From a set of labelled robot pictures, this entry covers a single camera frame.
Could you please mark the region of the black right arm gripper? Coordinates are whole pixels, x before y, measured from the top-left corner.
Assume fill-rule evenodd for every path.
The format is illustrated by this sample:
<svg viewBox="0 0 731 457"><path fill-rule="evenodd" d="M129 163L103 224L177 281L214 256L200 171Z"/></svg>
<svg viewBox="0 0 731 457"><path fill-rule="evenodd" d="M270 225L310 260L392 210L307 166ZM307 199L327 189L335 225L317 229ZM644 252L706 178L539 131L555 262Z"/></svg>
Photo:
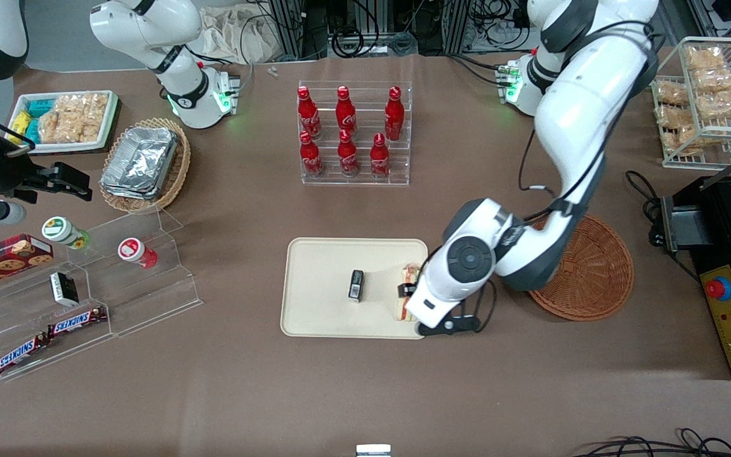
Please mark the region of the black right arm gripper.
<svg viewBox="0 0 731 457"><path fill-rule="evenodd" d="M13 143L0 143L0 196L28 204L37 202L37 192L67 194L92 201L88 174L63 162L42 168L33 164L28 154L8 156L16 150Z"/></svg>

